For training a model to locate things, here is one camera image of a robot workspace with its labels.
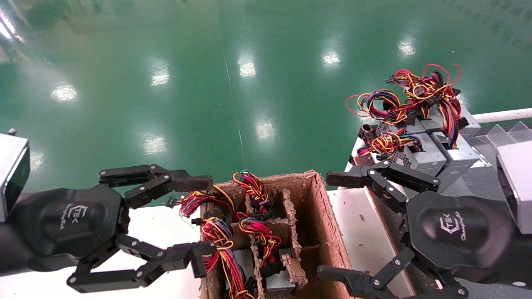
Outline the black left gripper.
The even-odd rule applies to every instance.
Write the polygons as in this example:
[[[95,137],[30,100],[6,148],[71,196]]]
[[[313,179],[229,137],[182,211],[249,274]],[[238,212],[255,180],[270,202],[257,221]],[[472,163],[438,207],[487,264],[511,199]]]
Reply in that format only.
[[[167,170],[157,164],[105,169],[89,189],[53,189],[21,194],[8,216],[8,271],[48,272],[76,267],[67,285],[78,293],[148,287],[169,271],[192,266],[205,278],[203,257],[216,253],[213,242],[175,244],[166,249],[141,242],[128,231],[128,208],[141,208],[175,192],[213,187],[209,175]],[[121,195],[114,188],[135,186]],[[92,272],[118,250],[143,259],[137,270]]]

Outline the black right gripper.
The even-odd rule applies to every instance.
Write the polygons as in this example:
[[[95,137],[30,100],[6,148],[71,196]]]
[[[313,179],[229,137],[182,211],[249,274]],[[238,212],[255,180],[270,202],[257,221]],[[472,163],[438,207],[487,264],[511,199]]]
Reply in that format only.
[[[348,172],[327,172],[325,183],[347,189],[367,187],[393,212],[406,212],[410,245],[416,251],[403,248],[375,276],[318,266],[319,278],[343,283],[352,297],[397,299],[387,285],[416,261],[416,253],[436,271],[446,270],[471,282],[492,283],[515,236],[516,226],[504,202],[437,194],[439,179],[389,160],[374,165],[353,165]],[[394,184],[421,194],[407,202],[407,196]],[[436,275],[441,289],[412,298],[467,299],[467,288],[448,272]]]

